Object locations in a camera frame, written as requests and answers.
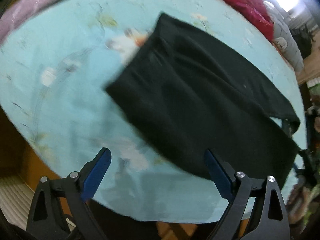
light blue tablecloth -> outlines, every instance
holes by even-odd
[[[137,220],[216,221],[227,201],[215,185],[164,160],[104,92],[161,11],[207,31],[259,68],[292,103],[301,120],[294,140],[306,147],[294,72],[254,26],[221,0],[59,2],[28,20],[0,48],[0,104],[62,177],[80,170],[101,147],[110,148],[112,163],[94,198],[114,211]],[[301,166],[299,157],[296,163]],[[282,190],[285,200],[294,183],[292,171]]]

pink fabric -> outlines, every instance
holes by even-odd
[[[262,0],[224,0],[233,9],[241,13],[270,42],[273,39],[273,22]]]
[[[19,0],[4,12],[0,19],[0,45],[10,32],[24,21],[56,0]]]

garment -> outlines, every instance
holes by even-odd
[[[269,41],[273,39],[273,23],[262,0],[224,0],[233,9],[241,13]]]
[[[290,102],[236,51],[162,14],[154,33],[106,88],[129,122],[163,156],[209,178],[204,151],[236,171],[273,175],[280,187],[298,146],[269,117],[300,124]]]

silver bolt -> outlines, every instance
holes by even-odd
[[[42,177],[42,178],[40,179],[40,181],[41,181],[42,183],[46,182],[47,180],[48,180],[48,178],[47,178],[46,176],[44,176],[44,177]]]
[[[244,178],[245,174],[244,174],[242,171],[238,171],[238,172],[237,172],[237,176],[238,176],[239,178]]]
[[[268,176],[268,180],[269,180],[270,182],[275,182],[275,181],[276,181],[276,179],[275,179],[274,176]]]
[[[73,172],[70,173],[70,177],[73,178],[73,179],[75,179],[76,177],[78,177],[78,175],[79,175],[79,173],[76,172],[76,171],[73,171]]]

red blanket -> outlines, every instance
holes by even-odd
[[[233,9],[241,13],[269,41],[273,39],[273,23],[267,14],[262,0],[224,0]]]

